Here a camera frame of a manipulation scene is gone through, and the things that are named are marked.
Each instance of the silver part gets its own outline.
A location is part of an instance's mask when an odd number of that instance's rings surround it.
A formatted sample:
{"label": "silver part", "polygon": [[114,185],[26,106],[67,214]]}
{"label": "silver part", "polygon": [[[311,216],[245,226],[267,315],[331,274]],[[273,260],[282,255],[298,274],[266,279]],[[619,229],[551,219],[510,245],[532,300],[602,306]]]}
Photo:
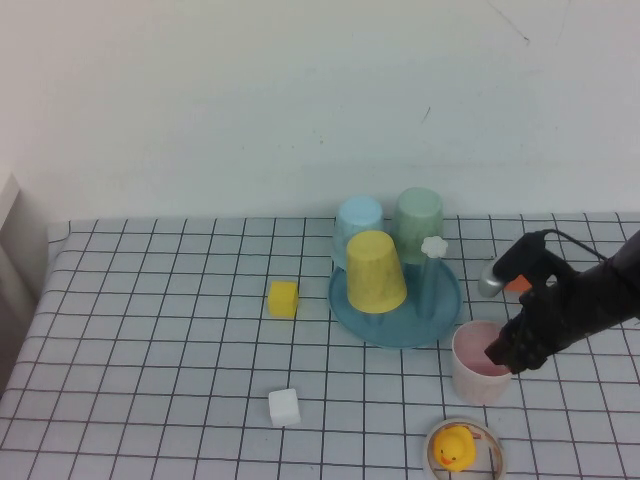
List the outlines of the silver part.
{"label": "silver part", "polygon": [[497,260],[497,258],[494,258],[484,267],[480,274],[480,280],[478,280],[478,291],[485,298],[495,297],[505,287],[505,283],[500,281],[493,273],[493,265]]}

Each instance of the rubber duck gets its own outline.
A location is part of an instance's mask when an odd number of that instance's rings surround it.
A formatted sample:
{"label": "rubber duck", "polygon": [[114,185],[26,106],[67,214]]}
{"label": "rubber duck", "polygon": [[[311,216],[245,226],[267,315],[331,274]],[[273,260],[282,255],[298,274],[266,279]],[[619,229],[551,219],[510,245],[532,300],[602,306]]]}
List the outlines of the rubber duck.
{"label": "rubber duck", "polygon": [[433,456],[445,470],[461,472],[476,459],[476,445],[467,427],[454,425],[436,433]]}

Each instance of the black cable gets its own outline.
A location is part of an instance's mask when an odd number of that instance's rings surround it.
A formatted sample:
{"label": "black cable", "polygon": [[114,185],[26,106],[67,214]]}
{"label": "black cable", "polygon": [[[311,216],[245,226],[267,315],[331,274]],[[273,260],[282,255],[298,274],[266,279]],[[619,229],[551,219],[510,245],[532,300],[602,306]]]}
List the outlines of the black cable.
{"label": "black cable", "polygon": [[571,243],[574,243],[576,245],[578,245],[580,248],[582,248],[583,250],[586,250],[587,252],[589,252],[592,255],[595,255],[596,257],[598,257],[600,260],[605,261],[608,260],[607,257],[605,257],[604,255],[602,255],[601,253],[597,252],[596,250],[594,250],[591,247],[588,247],[587,245],[585,245],[584,243],[582,243],[580,240],[576,240],[575,238],[573,238],[571,235],[567,235],[564,232],[561,232],[560,230],[556,230],[555,228],[548,228],[546,230],[542,230],[542,233],[544,233],[545,235],[547,233],[555,233],[556,235],[560,236],[560,237],[564,237],[567,240],[569,240]]}

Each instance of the yellow cube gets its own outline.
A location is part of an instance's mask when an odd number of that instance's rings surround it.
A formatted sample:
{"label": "yellow cube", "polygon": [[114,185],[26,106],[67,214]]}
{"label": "yellow cube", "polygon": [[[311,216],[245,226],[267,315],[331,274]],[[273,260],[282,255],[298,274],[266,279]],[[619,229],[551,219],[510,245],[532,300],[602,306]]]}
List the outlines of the yellow cube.
{"label": "yellow cube", "polygon": [[295,282],[272,282],[267,305],[272,317],[295,317],[298,308],[298,284]]}

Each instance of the white flower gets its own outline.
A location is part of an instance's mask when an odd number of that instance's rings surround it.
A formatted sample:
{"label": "white flower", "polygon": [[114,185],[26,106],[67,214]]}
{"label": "white flower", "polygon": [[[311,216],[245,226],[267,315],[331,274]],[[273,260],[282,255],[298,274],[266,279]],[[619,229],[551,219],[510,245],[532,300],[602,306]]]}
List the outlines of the white flower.
{"label": "white flower", "polygon": [[422,242],[422,253],[429,258],[442,258],[447,253],[449,244],[442,237],[427,237]]}

